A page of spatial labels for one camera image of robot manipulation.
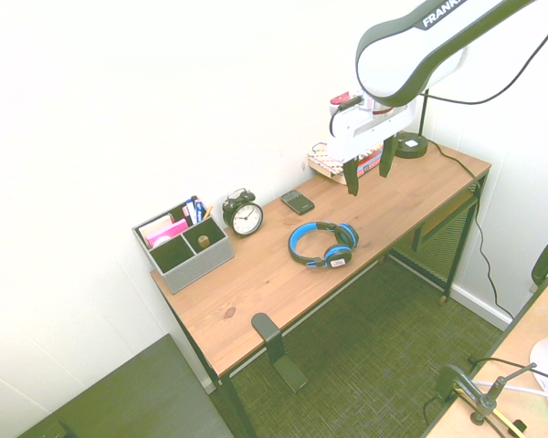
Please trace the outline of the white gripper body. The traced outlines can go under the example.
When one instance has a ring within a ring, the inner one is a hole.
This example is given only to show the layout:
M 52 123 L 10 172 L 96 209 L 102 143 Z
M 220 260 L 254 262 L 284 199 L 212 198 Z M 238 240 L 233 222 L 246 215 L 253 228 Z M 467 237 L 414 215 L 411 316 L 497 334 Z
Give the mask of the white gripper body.
M 383 115 L 374 115 L 370 110 L 357 107 L 342 111 L 332 121 L 327 154 L 336 161 L 350 161 L 407 128 L 415 114 L 415 102 Z

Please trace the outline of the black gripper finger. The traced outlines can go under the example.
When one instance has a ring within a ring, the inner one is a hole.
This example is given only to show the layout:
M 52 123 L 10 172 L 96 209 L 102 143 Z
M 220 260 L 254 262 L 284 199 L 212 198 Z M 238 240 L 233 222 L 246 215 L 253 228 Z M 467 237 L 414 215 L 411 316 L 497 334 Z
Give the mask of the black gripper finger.
M 398 138 L 396 134 L 384 140 L 383 152 L 379 164 L 379 174 L 384 178 L 388 176 L 388 173 L 391 170 L 392 162 L 395 157 L 395 152 L 397 150 L 397 145 Z
M 344 177 L 348 189 L 348 194 L 352 196 L 356 196 L 359 192 L 359 181 L 357 176 L 358 167 L 359 158 L 357 156 L 344 163 Z

